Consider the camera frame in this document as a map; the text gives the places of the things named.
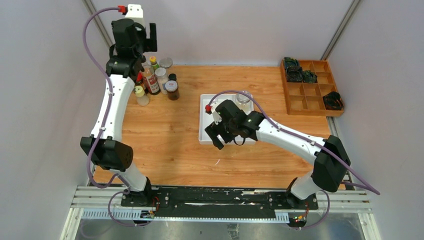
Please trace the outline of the white divided plastic tray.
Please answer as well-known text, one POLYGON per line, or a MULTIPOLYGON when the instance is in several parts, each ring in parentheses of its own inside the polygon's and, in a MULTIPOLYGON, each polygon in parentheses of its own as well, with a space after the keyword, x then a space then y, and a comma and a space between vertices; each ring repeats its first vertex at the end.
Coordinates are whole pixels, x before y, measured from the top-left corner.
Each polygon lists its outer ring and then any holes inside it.
MULTIPOLYGON (((234 118, 236 114, 244 113, 238 108, 235 101, 236 93, 224 93, 218 96, 216 96, 215 94, 200 95, 198 141, 201 145, 213 145, 212 140, 205 132, 205 128, 207 126, 209 126, 210 124, 215 124, 212 116, 213 111, 218 112, 222 119, 234 118)), ((250 109, 251 112, 254 110, 254 104, 252 100, 250 104, 250 109)), ((218 139, 224 145, 235 145, 233 142, 225 143, 220 135, 218 136, 218 139)), ((256 142, 253 139, 245 138, 243 139, 243 144, 237 145, 254 145, 255 143, 256 142)))

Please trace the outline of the clear lidded glass jar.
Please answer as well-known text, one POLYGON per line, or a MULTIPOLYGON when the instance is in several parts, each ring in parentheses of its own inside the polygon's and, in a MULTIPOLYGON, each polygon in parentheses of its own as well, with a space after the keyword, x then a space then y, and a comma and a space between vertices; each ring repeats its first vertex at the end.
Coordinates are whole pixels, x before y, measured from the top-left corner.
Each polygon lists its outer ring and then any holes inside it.
POLYGON ((237 105, 237 107, 242 110, 246 115, 248 115, 251 112, 251 99, 246 96, 243 95, 241 93, 237 93, 235 96, 235 104, 237 105))

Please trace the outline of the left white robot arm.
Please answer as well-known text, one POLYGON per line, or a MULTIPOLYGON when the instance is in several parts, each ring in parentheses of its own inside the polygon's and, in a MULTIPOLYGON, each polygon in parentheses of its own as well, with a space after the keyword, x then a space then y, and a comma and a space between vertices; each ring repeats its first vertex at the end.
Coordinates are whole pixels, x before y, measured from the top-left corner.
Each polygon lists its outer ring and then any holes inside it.
POLYGON ((111 23, 115 43, 109 48, 105 70, 105 91, 98 119, 80 146, 87 154, 86 171, 93 179, 92 166, 108 170, 129 188, 135 202, 149 206, 153 201, 151 182, 133 163, 134 151, 122 143, 123 120, 129 97, 146 61, 144 53, 157 51, 156 25, 151 23, 147 38, 141 17, 125 17, 111 23))

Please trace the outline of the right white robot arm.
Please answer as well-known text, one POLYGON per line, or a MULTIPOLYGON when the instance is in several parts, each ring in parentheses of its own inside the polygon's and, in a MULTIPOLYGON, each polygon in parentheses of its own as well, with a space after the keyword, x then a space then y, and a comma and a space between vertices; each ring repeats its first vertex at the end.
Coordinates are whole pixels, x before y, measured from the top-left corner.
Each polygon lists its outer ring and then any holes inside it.
POLYGON ((278 146, 313 165, 306 175, 295 178, 285 192, 286 204, 292 209, 298 209, 309 196, 321 190, 335 193, 351 164, 342 141, 334 135, 322 138, 304 134, 268 119, 261 112, 245 113, 229 99, 212 102, 205 111, 213 117, 205 132, 218 149, 239 136, 278 146))

